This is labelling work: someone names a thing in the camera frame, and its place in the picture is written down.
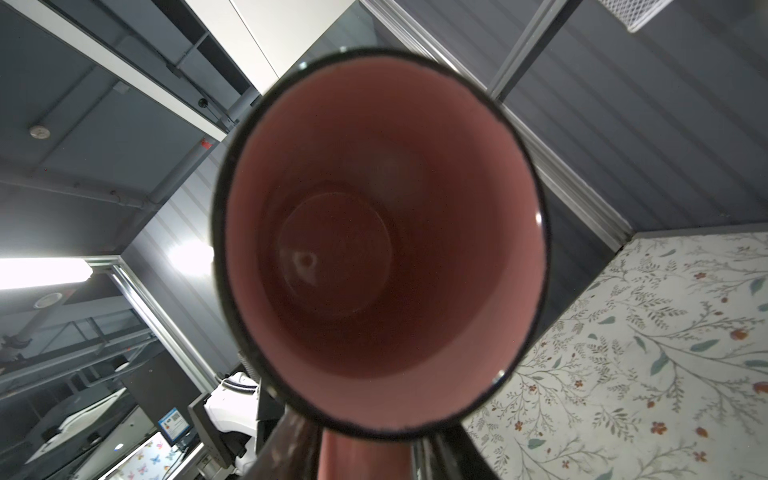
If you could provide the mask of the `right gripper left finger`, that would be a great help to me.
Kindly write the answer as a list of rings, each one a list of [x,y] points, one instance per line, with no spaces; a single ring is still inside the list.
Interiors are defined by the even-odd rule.
[[[322,433],[320,425],[287,408],[242,479],[317,479]]]

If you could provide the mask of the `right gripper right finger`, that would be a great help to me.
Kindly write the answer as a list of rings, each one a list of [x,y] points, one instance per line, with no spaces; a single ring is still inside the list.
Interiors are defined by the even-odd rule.
[[[415,441],[412,478],[418,480],[499,480],[460,424]]]

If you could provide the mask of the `pink ghost mug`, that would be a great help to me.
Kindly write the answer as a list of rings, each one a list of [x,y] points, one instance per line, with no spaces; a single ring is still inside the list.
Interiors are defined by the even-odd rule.
[[[550,270],[544,195],[498,105],[392,49],[279,80],[237,133],[211,219],[247,362],[323,428],[317,479],[413,479],[523,360]]]

